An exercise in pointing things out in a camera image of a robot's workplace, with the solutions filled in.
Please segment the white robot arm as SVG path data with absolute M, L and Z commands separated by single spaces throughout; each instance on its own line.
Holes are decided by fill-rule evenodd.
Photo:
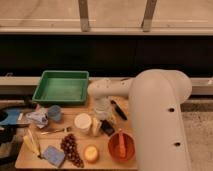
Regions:
M 94 111 L 105 118 L 111 96 L 129 99 L 138 171 L 191 171 L 180 105 L 192 92 L 190 78 L 178 70 L 150 69 L 125 81 L 92 82 Z

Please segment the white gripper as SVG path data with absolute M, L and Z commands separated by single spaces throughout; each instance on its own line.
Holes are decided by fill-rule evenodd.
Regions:
M 94 111 L 96 117 L 92 119 L 92 133 L 94 136 L 99 134 L 99 130 L 101 127 L 100 120 L 106 120 L 109 118 L 112 113 L 111 103 L 108 97 L 99 98 L 94 100 Z

